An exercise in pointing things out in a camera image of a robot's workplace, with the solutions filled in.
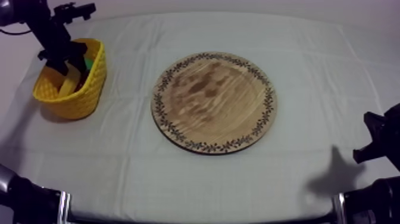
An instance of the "black cable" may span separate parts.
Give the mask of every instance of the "black cable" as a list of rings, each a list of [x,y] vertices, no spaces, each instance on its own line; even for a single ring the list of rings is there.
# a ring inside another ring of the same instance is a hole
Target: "black cable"
[[[10,33],[8,31],[0,29],[0,32],[2,32],[4,34],[7,34],[7,35],[11,35],[11,36],[19,36],[19,35],[24,35],[24,34],[30,33],[30,32],[32,32],[32,30],[24,31],[24,32],[21,32],[21,33]]]

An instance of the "yellow object in basket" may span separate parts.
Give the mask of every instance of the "yellow object in basket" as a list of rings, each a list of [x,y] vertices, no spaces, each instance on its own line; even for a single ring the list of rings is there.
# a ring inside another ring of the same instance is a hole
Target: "yellow object in basket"
[[[60,91],[58,92],[59,98],[71,95],[79,84],[80,80],[79,70],[69,63],[67,63],[67,67],[68,67],[68,74],[65,76],[64,83],[62,83]]]
[[[66,97],[58,97],[58,90],[65,77],[45,66],[33,88],[33,96],[54,114],[66,119],[79,119],[94,112],[107,75],[105,51],[102,42],[96,39],[76,39],[86,43],[85,58],[93,61],[93,66],[82,88]]]

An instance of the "table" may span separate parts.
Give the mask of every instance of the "table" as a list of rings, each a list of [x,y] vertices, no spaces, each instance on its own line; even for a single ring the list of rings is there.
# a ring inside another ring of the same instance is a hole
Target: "table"
[[[0,130],[0,163],[72,193],[78,216],[153,222],[257,222],[322,215],[330,197],[398,174],[386,158],[356,165],[367,111],[400,97],[400,39],[356,27],[249,13],[175,13],[88,21],[73,38],[104,42],[108,77],[96,111],[69,122],[32,99],[34,60]],[[268,133],[236,154],[171,144],[150,114],[152,87],[196,52],[240,55],[272,81]]]

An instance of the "wooden plate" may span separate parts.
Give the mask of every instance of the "wooden plate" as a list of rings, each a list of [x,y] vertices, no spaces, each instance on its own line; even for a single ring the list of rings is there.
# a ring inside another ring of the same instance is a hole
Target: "wooden plate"
[[[267,76],[233,54],[203,52],[177,61],[157,80],[151,110],[160,131],[201,154],[242,150],[270,128],[277,99]]]

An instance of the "white tablecloth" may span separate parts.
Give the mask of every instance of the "white tablecloth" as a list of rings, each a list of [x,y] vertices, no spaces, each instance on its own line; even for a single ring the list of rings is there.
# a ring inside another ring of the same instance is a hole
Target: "white tablecloth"
[[[325,214],[330,196],[397,175],[386,158],[357,166],[367,111],[400,102],[400,39],[353,27],[241,13],[178,13],[89,21],[108,77],[96,111],[56,118],[32,99],[34,61],[1,126],[1,163],[72,193],[87,217],[159,222],[256,222]],[[171,144],[150,113],[152,87],[170,64],[222,51],[271,79],[277,117],[255,145],[204,156]]]

